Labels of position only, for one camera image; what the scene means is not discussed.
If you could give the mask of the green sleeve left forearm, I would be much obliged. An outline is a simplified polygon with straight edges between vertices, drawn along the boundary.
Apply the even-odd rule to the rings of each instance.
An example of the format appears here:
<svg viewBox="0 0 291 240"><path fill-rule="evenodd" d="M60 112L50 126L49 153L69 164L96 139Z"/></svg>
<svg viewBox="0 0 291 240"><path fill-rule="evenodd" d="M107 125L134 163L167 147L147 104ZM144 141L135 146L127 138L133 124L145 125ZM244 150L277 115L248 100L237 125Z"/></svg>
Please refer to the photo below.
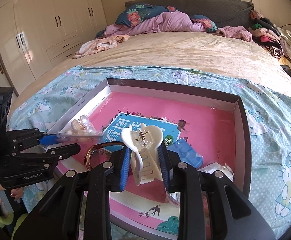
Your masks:
<svg viewBox="0 0 291 240"><path fill-rule="evenodd" d="M15 232L28 216L28 212L22 203L15 203L15 209L4 202L0 203L0 229L8 239L14 239Z"/></svg>

